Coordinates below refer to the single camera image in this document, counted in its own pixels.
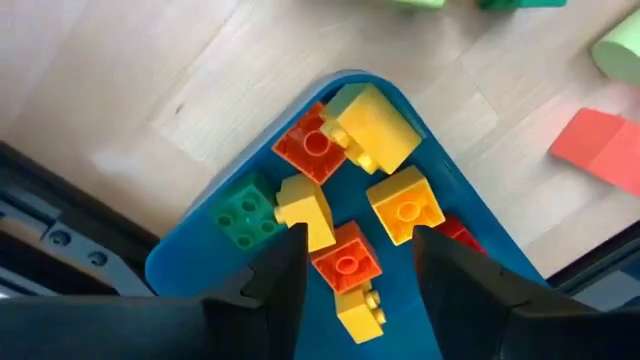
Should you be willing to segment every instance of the screw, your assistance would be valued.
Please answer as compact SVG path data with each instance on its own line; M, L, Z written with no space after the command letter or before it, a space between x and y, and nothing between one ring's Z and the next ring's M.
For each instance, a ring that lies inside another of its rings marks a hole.
M91 261L94 266L104 266L104 264L107 263L107 255L100 251L94 251L89 254L89 261Z
M52 243L58 246L67 246L71 242L71 236L62 230L56 230L49 234L49 239Z

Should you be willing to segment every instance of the yellow duplo brick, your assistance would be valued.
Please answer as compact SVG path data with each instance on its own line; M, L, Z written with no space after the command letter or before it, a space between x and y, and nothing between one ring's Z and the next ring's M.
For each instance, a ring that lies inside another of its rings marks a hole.
M273 210L278 223L292 227L306 223L309 236L309 252L336 243L331 209L320 186L304 174L294 175L282 181L276 194L278 206Z
M336 313L356 344L382 336L387 321L380 308L380 294L367 281L342 295L335 294Z
M396 246L412 238L414 226L435 227L445 221L429 182L415 166L370 187L367 198Z
M347 84L325 106L321 131L354 164L392 174L420 144L420 136L372 84Z

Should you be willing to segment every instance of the red duplo brick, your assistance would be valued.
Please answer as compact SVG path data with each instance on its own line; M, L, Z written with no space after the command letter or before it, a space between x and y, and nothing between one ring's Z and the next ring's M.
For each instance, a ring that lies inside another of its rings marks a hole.
M434 228L436 231L447 235L448 237L457 240L480 253L487 253L478 240L473 237L471 232L467 230L457 217L450 214L446 214L445 217L445 222Z
M324 105L316 103L273 146L273 151L322 185L342 165L344 149L331 142L320 127Z
M378 259L355 221L336 229L336 244L311 254L311 263L338 294L382 274Z
M622 190L640 196L640 125L582 109L551 146L551 153Z

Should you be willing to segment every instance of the wooden floor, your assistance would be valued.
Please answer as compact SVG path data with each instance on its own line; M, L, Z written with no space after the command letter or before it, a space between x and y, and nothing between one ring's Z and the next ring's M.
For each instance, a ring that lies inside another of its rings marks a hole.
M408 95L548 276L640 218L640 199L547 154L582 106L640 121L640 89L587 52L638 0L569 3L2 0L0 134L162 235L314 78L370 70Z

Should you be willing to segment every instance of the blue bin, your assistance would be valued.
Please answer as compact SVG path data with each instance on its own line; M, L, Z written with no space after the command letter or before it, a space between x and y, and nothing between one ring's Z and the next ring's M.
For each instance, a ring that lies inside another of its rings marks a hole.
M210 212L218 196L235 179L252 170L260 171L274 189L279 189L282 179L297 170L271 151L273 144L312 104L326 101L345 84L363 82L376 85L423 138L402 168L417 166L429 180L442 209L457 214L492 258L528 279L545 283L400 90L371 73L345 70L316 81L303 92L212 180L182 222L156 246L147 259L146 276L159 295L202 294L255 257L261 246L242 251L216 227ZM336 227L356 220L376 250L383 274L373 280L373 285L387 316L384 335L356 345L336 317L332 290L309 265L296 350L299 359L441 358L416 285L411 246L406 243L396 247L391 243L367 201L365 190L385 177L380 171L368 175L347 160L322 186Z

